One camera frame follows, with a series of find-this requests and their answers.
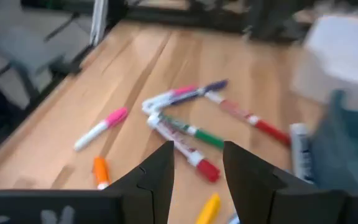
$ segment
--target orange marker cap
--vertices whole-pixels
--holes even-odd
[[[94,158],[93,172],[98,183],[98,189],[102,190],[110,184],[109,170],[106,161],[101,157]]]

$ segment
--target yellow marker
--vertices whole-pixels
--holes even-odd
[[[215,219],[221,206],[221,199],[217,193],[213,194],[204,205],[203,210],[198,215],[196,224],[210,224]]]

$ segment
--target wooden tabletop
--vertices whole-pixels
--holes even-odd
[[[306,123],[311,129],[321,107],[290,91],[296,47],[245,43],[237,35],[137,23],[120,23],[87,57],[83,72],[67,77],[0,147],[0,189],[96,189],[95,156],[106,158],[113,181],[161,146],[164,139],[146,124],[141,103],[166,90],[229,79],[221,94],[278,128]],[[127,119],[81,152],[74,142],[110,112],[126,106]],[[290,150],[244,124],[205,98],[166,110],[266,161],[291,169]],[[213,146],[188,142],[223,170]],[[224,175],[205,181],[175,152],[175,184],[169,223],[193,223],[217,192],[222,206],[216,223],[234,207]]]

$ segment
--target gray chair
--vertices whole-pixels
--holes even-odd
[[[10,68],[15,69],[31,101],[39,96],[31,77],[52,65],[62,64],[64,53],[31,31],[16,26],[0,30],[0,56],[9,61],[0,70],[0,76]]]

